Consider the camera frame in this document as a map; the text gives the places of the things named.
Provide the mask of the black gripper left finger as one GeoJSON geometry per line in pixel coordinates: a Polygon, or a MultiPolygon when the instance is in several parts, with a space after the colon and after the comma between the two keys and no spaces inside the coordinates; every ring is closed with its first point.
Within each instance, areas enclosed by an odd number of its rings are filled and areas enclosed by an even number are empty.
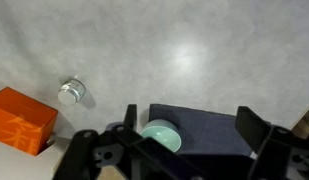
{"type": "Polygon", "coordinates": [[[96,180],[107,166],[113,166],[127,180],[193,180],[201,172],[184,158],[151,138],[133,130],[137,106],[127,107],[123,122],[112,123],[99,134],[77,132],[53,180],[96,180]]]}

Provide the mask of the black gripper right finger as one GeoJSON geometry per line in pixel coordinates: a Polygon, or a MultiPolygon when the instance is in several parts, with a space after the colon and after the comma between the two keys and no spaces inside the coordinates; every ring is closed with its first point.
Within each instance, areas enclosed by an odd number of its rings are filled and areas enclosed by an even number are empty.
{"type": "Polygon", "coordinates": [[[309,180],[309,139],[272,125],[247,106],[239,106],[235,128],[257,155],[249,180],[288,180],[289,169],[309,180]]]}

